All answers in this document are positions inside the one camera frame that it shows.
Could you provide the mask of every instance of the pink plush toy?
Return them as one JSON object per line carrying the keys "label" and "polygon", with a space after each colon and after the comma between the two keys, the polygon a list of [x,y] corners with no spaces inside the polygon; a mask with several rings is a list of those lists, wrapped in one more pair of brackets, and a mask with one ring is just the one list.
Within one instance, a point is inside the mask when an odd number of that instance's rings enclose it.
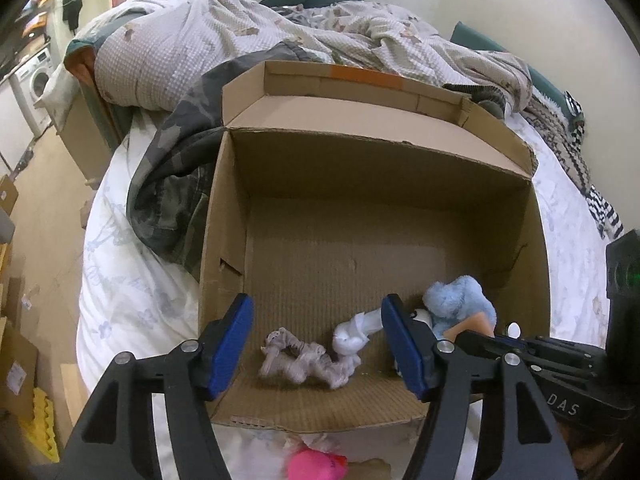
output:
{"label": "pink plush toy", "polygon": [[289,462],[287,477],[289,480],[342,480],[347,468],[344,456],[305,449]]}

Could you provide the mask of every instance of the label sticker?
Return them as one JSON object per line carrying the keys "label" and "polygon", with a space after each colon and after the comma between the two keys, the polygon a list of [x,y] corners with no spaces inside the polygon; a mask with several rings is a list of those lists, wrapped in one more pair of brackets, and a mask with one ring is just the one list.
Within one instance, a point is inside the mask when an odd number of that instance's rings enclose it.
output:
{"label": "label sticker", "polygon": [[27,372],[25,372],[22,367],[16,361],[14,361],[14,364],[11,366],[9,373],[6,375],[6,385],[14,393],[14,395],[20,394],[20,389],[22,388],[22,384],[24,383],[26,377]]}

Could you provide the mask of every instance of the washing machine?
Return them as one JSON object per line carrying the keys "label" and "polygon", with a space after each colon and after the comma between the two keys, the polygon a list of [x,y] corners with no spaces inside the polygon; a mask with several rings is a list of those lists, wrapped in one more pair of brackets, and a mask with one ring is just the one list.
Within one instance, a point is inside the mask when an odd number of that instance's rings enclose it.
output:
{"label": "washing machine", "polygon": [[53,63],[48,48],[43,48],[11,76],[15,100],[35,137],[39,137],[51,125],[51,118],[44,108],[34,103],[42,97],[44,87],[53,73]]}

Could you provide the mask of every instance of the yellow foam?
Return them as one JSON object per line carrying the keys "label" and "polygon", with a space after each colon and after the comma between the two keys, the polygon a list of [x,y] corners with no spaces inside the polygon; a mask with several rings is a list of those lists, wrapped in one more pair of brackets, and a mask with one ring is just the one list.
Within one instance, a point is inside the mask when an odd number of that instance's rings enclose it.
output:
{"label": "yellow foam", "polygon": [[33,389],[33,420],[18,419],[22,432],[49,460],[60,462],[53,430],[53,402],[40,388]]}

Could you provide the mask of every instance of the cardboard box flap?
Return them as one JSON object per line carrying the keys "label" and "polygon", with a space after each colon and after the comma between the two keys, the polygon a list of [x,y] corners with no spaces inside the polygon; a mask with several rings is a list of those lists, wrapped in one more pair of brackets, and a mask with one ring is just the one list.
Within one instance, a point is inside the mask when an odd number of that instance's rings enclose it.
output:
{"label": "cardboard box flap", "polygon": [[[308,96],[359,102],[466,125],[467,131],[504,154],[527,176],[532,176],[535,167],[532,152],[526,143],[503,123],[471,103],[464,94],[397,75],[322,63],[267,61],[238,76],[223,88],[224,123],[231,126],[243,110],[263,96]],[[488,125],[484,114],[492,120]],[[402,131],[402,122],[388,124],[385,121],[385,124],[391,131]],[[242,126],[250,125],[244,120]],[[487,133],[484,130],[486,127],[494,132]],[[322,122],[312,130],[322,131],[321,128]],[[414,142],[411,139],[401,140]]]}
{"label": "cardboard box flap", "polygon": [[264,96],[228,126],[331,132],[406,142],[529,178],[507,156],[467,129],[429,116],[368,103],[306,96]]}

